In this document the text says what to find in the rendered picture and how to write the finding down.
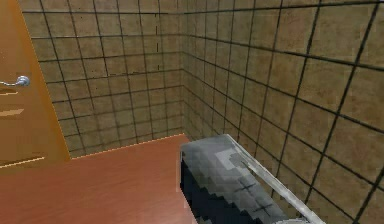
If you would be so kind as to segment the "grey stone countertop cabinet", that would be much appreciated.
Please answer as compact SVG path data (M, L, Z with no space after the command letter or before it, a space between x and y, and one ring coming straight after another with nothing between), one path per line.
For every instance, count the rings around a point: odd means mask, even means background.
M228 134L183 144L180 160L198 224L326 224Z

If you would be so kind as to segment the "orange wooden room door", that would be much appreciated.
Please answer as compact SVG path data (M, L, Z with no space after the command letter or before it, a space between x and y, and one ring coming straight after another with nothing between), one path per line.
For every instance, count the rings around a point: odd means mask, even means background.
M0 172L70 159L19 3L0 0L0 81L19 76L0 84Z

